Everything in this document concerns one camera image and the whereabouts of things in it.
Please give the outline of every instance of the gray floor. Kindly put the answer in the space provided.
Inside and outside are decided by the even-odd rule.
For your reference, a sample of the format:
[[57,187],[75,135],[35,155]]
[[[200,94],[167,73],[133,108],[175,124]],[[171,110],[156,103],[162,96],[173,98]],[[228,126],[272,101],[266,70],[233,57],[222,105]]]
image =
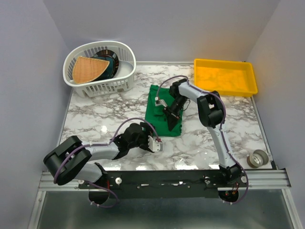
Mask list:
[[251,190],[237,205],[219,199],[129,199],[90,206],[87,192],[50,192],[40,229],[291,229],[282,191]]

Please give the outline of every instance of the yellow plastic bin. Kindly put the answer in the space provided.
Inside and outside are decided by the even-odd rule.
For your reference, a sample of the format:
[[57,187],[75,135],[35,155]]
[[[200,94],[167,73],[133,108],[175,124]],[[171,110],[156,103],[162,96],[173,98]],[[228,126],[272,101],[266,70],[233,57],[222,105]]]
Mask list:
[[195,85],[204,90],[243,97],[257,93],[251,63],[195,59],[194,68]]

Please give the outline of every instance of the white laundry basket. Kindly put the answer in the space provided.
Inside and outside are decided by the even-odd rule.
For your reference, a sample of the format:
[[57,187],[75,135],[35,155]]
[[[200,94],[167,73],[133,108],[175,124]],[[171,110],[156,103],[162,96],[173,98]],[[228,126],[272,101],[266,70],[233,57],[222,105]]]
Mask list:
[[[115,52],[120,61],[116,75],[112,79],[101,80],[90,83],[76,84],[72,78],[72,71],[79,56],[92,57],[100,50],[111,50]],[[104,41],[84,44],[74,49],[63,64],[63,79],[65,83],[76,91],[80,97],[95,97],[99,95],[112,94],[120,91],[128,91],[133,87],[136,60],[132,50],[121,42]]]

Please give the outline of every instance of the folded green towel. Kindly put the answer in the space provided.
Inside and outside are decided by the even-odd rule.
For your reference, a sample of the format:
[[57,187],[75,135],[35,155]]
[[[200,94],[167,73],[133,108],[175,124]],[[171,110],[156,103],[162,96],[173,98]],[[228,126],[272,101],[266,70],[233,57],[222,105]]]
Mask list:
[[[157,90],[159,86],[151,85],[148,94],[147,108],[145,114],[145,120],[155,126],[156,131],[159,136],[170,136],[176,137],[181,135],[182,118],[179,119],[178,124],[174,127],[172,131],[168,130],[166,116],[163,113],[163,106],[155,106],[155,97],[157,95]],[[169,94],[168,88],[160,88],[159,98],[164,99],[166,104],[170,106],[174,98]]]

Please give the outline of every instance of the marble surface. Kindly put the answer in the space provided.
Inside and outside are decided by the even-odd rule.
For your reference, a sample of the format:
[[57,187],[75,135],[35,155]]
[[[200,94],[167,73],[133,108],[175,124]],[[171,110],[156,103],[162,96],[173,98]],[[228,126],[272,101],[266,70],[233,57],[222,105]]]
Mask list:
[[[73,93],[61,141],[77,135],[83,141],[108,142],[121,122],[131,117],[145,117],[151,84],[160,85],[165,79],[181,74],[193,82],[192,65],[142,65],[136,69],[134,88],[130,91],[94,98],[81,98]],[[176,80],[179,79],[165,83],[164,87]],[[233,155],[249,169],[247,155],[256,149],[266,151],[252,101],[231,96],[222,96],[222,100],[227,110],[226,129]],[[135,148],[121,159],[99,160],[99,163],[106,170],[218,169],[214,142],[199,121],[197,104],[191,102],[183,114],[182,135],[162,137],[162,141],[162,152]],[[261,168],[271,168],[271,164]]]

